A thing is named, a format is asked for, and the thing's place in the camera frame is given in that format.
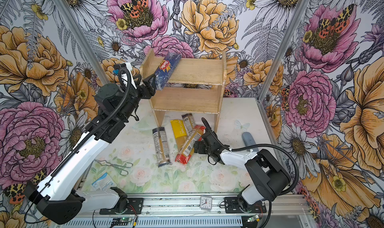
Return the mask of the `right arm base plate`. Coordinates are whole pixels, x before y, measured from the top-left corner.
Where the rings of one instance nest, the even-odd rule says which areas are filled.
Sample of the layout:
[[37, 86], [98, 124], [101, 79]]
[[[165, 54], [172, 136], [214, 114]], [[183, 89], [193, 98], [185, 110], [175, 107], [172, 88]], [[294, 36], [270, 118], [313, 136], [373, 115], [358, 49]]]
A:
[[247, 205], [244, 209], [241, 208], [238, 202], [238, 198], [235, 197], [224, 197], [224, 208], [226, 214], [240, 214], [240, 213], [249, 213], [249, 214], [261, 214], [266, 213], [267, 208], [265, 203], [258, 201], [253, 205]]

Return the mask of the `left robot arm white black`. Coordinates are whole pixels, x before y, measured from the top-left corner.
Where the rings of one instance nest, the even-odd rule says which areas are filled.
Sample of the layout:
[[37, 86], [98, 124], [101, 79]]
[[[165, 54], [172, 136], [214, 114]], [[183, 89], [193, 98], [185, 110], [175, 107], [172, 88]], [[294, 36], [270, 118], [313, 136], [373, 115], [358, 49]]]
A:
[[116, 187], [88, 194], [74, 189], [94, 159], [114, 141], [129, 118], [136, 115], [140, 100], [150, 99], [156, 93], [155, 75], [145, 78], [140, 86], [136, 86], [132, 77], [121, 78], [121, 82], [99, 89], [95, 96], [98, 115], [57, 168], [38, 185], [27, 183], [25, 196], [43, 216], [58, 225], [81, 213], [102, 209], [123, 213], [128, 207], [127, 195]]

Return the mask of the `blue Barilla spaghetti box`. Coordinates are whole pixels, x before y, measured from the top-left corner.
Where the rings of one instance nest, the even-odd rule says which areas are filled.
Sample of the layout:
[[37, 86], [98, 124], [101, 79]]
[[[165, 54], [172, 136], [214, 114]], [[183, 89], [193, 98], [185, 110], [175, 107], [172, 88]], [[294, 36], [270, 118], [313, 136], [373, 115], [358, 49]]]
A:
[[164, 57], [164, 59], [155, 71], [156, 90], [161, 91], [166, 86], [168, 80], [170, 79], [174, 70], [178, 66], [181, 58], [182, 55], [177, 53], [168, 53]]

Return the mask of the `grey white spaghetti bag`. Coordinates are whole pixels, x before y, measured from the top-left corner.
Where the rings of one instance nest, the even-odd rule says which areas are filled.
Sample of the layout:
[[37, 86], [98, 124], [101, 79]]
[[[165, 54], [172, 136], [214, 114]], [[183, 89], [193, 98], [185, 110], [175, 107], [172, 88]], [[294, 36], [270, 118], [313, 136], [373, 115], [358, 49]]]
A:
[[158, 167], [171, 165], [170, 151], [167, 141], [167, 135], [164, 127], [153, 129], [153, 139], [157, 156]]

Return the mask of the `red spaghetti bag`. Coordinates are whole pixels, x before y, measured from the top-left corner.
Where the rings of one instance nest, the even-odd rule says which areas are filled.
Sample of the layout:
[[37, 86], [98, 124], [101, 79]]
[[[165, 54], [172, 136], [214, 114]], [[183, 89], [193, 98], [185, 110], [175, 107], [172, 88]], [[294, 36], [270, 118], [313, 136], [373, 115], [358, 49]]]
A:
[[182, 145], [181, 150], [178, 152], [175, 162], [186, 165], [194, 153], [194, 144], [201, 140], [201, 136], [204, 134], [206, 127], [196, 125], [194, 129], [189, 133], [187, 140]]

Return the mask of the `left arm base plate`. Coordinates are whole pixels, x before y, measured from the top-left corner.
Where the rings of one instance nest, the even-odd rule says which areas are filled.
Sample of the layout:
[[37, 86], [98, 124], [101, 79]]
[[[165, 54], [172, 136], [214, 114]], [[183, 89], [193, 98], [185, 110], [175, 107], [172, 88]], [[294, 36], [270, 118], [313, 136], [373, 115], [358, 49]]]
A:
[[100, 215], [140, 215], [142, 213], [143, 198], [120, 198], [111, 209], [100, 209]]

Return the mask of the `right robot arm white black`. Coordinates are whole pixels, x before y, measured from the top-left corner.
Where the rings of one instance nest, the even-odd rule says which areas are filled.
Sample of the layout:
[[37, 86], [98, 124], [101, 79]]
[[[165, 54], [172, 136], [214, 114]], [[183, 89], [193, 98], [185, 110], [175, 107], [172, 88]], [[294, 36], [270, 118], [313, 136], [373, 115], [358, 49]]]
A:
[[195, 153], [205, 154], [214, 164], [235, 166], [244, 169], [252, 183], [237, 196], [237, 206], [244, 212], [250, 212], [252, 206], [261, 201], [272, 202], [276, 197], [293, 190], [298, 178], [292, 180], [280, 162], [265, 147], [283, 150], [271, 144], [255, 144], [233, 149], [218, 140], [215, 132], [206, 132], [195, 142]]

